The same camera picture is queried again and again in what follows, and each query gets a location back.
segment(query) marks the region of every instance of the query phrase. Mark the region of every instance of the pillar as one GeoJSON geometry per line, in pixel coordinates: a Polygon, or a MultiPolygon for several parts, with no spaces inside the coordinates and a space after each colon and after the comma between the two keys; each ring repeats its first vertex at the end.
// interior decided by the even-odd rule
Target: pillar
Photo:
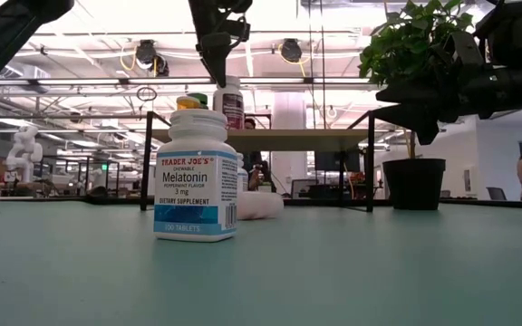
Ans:
{"type": "MultiPolygon", "coordinates": [[[[276,92],[272,114],[273,129],[305,129],[305,94],[276,92]]],[[[292,180],[307,179],[307,152],[272,152],[271,157],[278,193],[291,194],[292,180]]]]}

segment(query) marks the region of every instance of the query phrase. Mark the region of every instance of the green leaves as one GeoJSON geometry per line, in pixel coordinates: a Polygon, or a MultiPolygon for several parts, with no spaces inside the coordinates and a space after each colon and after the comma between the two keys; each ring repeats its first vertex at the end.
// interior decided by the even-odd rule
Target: green leaves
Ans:
{"type": "Polygon", "coordinates": [[[431,46],[442,46],[453,32],[472,25],[470,14],[450,11],[462,0],[430,0],[415,5],[408,0],[399,13],[388,13],[386,23],[373,29],[372,41],[360,54],[360,77],[382,85],[432,73],[428,64],[431,46]]]}

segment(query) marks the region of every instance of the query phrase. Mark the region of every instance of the white plastic bottle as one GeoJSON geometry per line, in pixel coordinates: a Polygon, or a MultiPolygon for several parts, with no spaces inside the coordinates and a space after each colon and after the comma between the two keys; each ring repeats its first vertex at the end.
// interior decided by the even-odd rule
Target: white plastic bottle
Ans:
{"type": "Polygon", "coordinates": [[[227,118],[212,110],[178,110],[172,139],[157,154],[154,233],[158,238],[214,242],[237,230],[237,153],[227,118]]]}
{"type": "Polygon", "coordinates": [[[245,163],[243,162],[243,154],[237,153],[237,190],[238,191],[248,191],[249,190],[249,174],[245,171],[243,166],[245,163]]]}
{"type": "Polygon", "coordinates": [[[227,76],[227,87],[217,90],[213,94],[213,110],[225,114],[227,129],[243,129],[245,124],[245,109],[243,94],[239,90],[241,81],[238,77],[227,76]]]}

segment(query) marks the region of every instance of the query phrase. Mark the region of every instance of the shelf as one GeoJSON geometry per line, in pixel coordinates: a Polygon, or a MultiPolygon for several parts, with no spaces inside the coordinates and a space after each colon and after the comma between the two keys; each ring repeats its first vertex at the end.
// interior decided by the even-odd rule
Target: shelf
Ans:
{"type": "MultiPolygon", "coordinates": [[[[169,131],[155,129],[152,137],[169,142],[169,131]]],[[[340,151],[354,149],[368,137],[364,129],[255,129],[230,130],[227,144],[238,152],[340,151]]]]}

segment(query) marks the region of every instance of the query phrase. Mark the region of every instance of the green cap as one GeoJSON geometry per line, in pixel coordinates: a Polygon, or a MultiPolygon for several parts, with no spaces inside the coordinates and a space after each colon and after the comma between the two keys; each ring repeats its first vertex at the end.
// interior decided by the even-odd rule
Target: green cap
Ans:
{"type": "Polygon", "coordinates": [[[207,106],[207,103],[208,103],[208,96],[203,94],[203,93],[189,93],[187,94],[187,96],[190,96],[190,97],[194,97],[195,99],[197,99],[201,105],[203,106],[207,106]]]}

